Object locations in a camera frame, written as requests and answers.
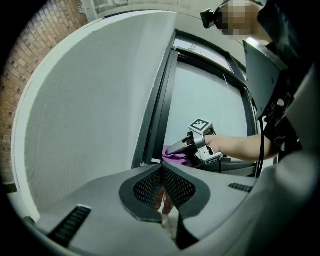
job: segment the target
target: person's arm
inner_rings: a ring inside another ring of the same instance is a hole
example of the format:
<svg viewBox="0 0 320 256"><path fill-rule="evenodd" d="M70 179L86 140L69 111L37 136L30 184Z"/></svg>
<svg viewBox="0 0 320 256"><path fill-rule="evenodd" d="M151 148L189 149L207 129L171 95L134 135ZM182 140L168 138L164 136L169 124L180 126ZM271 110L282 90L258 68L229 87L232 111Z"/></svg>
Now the person's arm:
<svg viewBox="0 0 320 256"><path fill-rule="evenodd" d="M259 160L261 135L250 137L229 137L219 135L205 136L205 143L213 152L221 152L228 157L248 162ZM273 143L264 137L264 159L274 158L277 155Z"/></svg>

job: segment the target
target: black cable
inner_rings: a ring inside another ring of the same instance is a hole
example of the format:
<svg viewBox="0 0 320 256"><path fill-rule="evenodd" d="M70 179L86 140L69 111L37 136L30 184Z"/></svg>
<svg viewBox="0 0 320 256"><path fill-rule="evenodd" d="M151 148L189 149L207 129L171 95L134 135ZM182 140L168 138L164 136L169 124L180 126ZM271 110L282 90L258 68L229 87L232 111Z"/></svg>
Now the black cable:
<svg viewBox="0 0 320 256"><path fill-rule="evenodd" d="M222 170L221 170L221 159L219 160L219 173L222 174Z"/></svg>
<svg viewBox="0 0 320 256"><path fill-rule="evenodd" d="M259 118L259 123L260 123L260 129L261 129L261 144L260 144L259 162L255 172L256 178L260 177L262 166L264 164L264 156L265 156L265 135L264 135L264 123L263 123L262 117Z"/></svg>

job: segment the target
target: window frame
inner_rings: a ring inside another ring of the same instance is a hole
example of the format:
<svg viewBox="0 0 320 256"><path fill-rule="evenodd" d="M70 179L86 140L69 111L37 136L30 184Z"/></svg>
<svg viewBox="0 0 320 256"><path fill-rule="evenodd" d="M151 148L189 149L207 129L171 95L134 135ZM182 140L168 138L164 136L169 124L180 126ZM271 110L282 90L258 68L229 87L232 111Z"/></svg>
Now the window frame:
<svg viewBox="0 0 320 256"><path fill-rule="evenodd" d="M173 45L176 38L186 38L187 40L192 40L195 44L205 45L206 47L218 52L226 58L233 72L215 61L191 50L174 47ZM258 134L253 99L242 73L242 71L245 71L245 67L241 66L241 64L233 58L229 52L222 50L216 45L199 37L176 30L173 33L164 54L162 64L151 92L134 153L132 168L160 163L162 160L162 151L167 131L178 62L204 70L226 80L228 84L237 88L241 93L244 105L247 122L247 135L252 136ZM256 162L248 163L243 161L230 161L229 158L223 158L221 163L222 171L229 172L230 174L232 173L233 175L237 175L237 173L241 176L254 175L256 168ZM199 169L210 172L219 171L218 163L213 163L209 166L206 165L205 167L200 166Z"/></svg>

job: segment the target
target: purple cloth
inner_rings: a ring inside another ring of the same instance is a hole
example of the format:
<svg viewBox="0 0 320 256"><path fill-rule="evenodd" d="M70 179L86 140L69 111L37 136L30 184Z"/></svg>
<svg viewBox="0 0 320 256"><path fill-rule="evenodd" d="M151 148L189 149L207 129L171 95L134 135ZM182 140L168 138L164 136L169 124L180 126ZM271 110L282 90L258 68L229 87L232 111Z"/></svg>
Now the purple cloth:
<svg viewBox="0 0 320 256"><path fill-rule="evenodd" d="M162 150L162 159L164 162L167 163L174 163L182 166L186 166L188 161L187 161L187 156L185 154L170 154L166 155L167 149L170 148L170 146L164 146Z"/></svg>

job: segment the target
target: black mesh surface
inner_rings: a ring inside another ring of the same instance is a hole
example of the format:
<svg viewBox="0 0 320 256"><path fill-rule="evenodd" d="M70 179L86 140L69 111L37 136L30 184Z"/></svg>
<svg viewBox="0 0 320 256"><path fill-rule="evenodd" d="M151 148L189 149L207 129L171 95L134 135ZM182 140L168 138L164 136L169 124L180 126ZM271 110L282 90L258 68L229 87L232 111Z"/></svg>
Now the black mesh surface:
<svg viewBox="0 0 320 256"><path fill-rule="evenodd" d="M163 167L163 186L177 209L196 192L196 187L192 183L166 167Z"/></svg>
<svg viewBox="0 0 320 256"><path fill-rule="evenodd" d="M135 197L145 205L154 208L162 187L162 168L139 181L133 187Z"/></svg>

